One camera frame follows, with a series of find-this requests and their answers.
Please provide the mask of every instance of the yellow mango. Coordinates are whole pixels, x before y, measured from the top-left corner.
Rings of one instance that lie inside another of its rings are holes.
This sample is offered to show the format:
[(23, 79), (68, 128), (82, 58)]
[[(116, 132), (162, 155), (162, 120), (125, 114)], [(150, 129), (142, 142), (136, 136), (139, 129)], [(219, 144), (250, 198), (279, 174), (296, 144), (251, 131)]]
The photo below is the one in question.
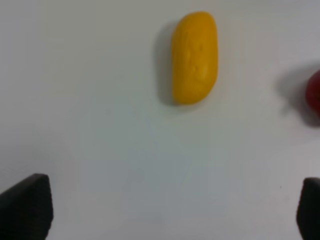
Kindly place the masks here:
[(207, 12), (186, 15), (171, 39), (172, 95), (178, 104), (203, 100), (218, 76), (218, 36)]

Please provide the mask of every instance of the white backdrop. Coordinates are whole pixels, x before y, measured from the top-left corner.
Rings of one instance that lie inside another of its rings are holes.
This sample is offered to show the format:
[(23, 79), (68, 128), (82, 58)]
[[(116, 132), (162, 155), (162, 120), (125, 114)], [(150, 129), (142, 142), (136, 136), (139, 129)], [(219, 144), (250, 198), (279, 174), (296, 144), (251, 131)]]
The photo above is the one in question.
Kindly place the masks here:
[[(216, 19), (219, 77), (173, 106), (170, 35)], [(0, 1), (0, 191), (46, 173), (49, 240), (300, 240), (320, 129), (317, 0)]]

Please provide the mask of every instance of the red object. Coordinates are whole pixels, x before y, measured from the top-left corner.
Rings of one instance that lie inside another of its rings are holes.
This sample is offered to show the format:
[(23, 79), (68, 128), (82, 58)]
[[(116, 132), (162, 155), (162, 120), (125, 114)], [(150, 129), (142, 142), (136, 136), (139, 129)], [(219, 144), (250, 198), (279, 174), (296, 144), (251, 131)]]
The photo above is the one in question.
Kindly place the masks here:
[(305, 100), (308, 106), (320, 116), (320, 70), (309, 79)]

